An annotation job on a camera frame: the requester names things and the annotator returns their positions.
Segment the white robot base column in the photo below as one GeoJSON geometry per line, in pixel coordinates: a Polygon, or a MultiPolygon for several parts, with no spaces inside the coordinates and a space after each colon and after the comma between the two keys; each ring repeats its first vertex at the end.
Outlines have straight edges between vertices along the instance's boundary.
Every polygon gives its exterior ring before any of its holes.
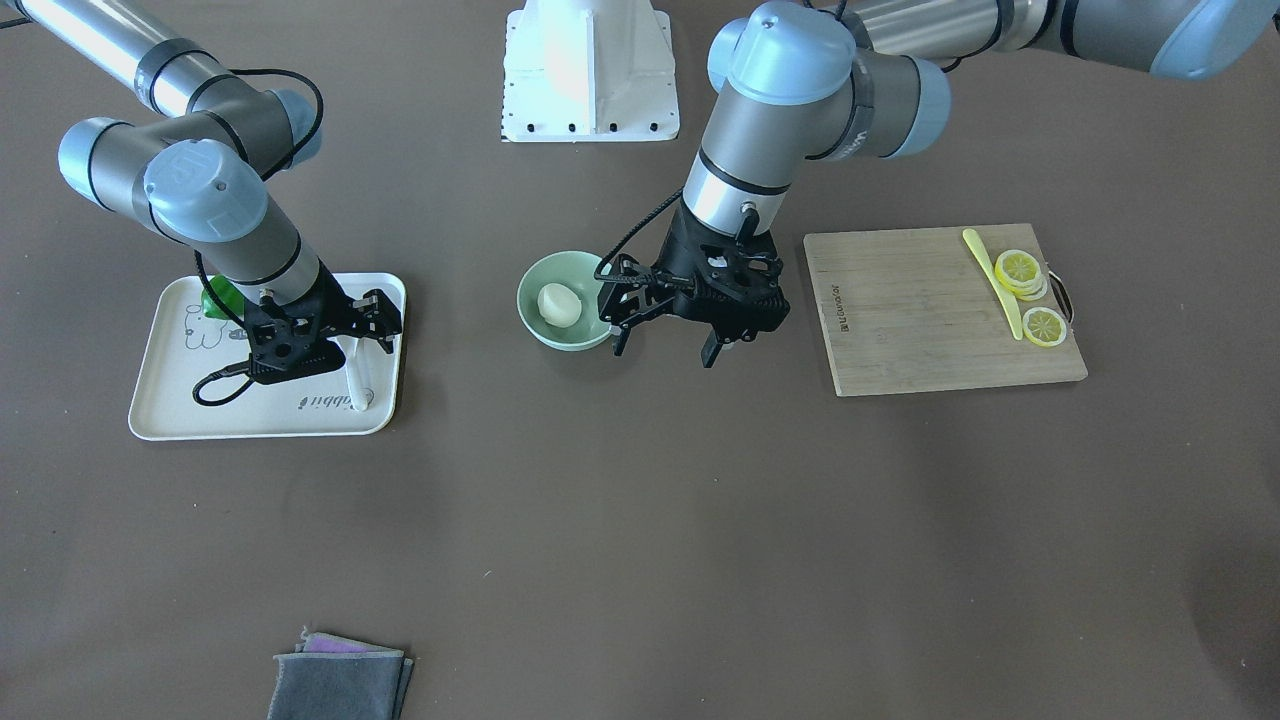
{"type": "Polygon", "coordinates": [[[506,142],[678,136],[671,20],[649,1],[527,1],[506,18],[503,67],[506,142]]]}

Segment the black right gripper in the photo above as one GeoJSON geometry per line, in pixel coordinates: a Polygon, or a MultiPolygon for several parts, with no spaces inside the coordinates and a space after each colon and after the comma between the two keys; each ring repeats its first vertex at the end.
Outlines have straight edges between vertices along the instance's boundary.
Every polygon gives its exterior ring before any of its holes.
{"type": "Polygon", "coordinates": [[[324,265],[312,287],[292,304],[280,305],[264,296],[248,300],[244,325],[250,340],[247,374],[266,386],[343,368],[346,356],[332,341],[334,336],[372,340],[390,355],[394,338],[403,333],[401,310],[383,290],[352,300],[324,265]]]}

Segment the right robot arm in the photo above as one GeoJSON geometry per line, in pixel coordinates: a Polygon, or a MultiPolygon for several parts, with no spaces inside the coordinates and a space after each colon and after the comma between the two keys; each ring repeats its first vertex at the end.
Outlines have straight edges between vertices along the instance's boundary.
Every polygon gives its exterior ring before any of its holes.
{"type": "Polygon", "coordinates": [[[352,299],[268,192],[276,173],[319,150],[324,102],[257,90],[248,72],[128,1],[15,1],[157,113],[148,126],[90,118],[65,132],[58,164],[81,196],[211,263],[242,297],[233,309],[209,279],[214,305],[246,333],[242,363],[211,374],[275,384],[339,370],[340,337],[390,354],[401,310],[381,290],[352,299]]]}

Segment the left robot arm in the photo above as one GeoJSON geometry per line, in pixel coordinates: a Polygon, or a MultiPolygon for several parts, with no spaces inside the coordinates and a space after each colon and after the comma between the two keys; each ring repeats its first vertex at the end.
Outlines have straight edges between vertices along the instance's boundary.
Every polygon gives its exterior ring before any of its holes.
{"type": "Polygon", "coordinates": [[[1033,47],[1174,79],[1206,79],[1277,14],[1275,1],[768,1],[714,38],[718,99],[655,261],[621,247],[596,269],[622,354],[673,315],[708,324],[701,361],[788,315],[771,225],[804,161],[909,156],[948,120],[946,70],[1033,47]]]}

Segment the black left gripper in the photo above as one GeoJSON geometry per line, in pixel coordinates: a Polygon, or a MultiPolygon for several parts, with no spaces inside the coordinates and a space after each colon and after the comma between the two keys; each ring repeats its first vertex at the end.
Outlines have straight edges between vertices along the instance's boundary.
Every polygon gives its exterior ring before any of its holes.
{"type": "Polygon", "coordinates": [[[613,272],[609,259],[602,259],[596,306],[614,334],[613,355],[623,354],[636,325],[669,314],[712,325],[700,351],[707,369],[727,342],[776,331],[790,313],[780,287],[783,263],[771,232],[760,232],[759,224],[759,213],[748,209],[722,234],[678,200],[655,269],[620,255],[613,272]]]}

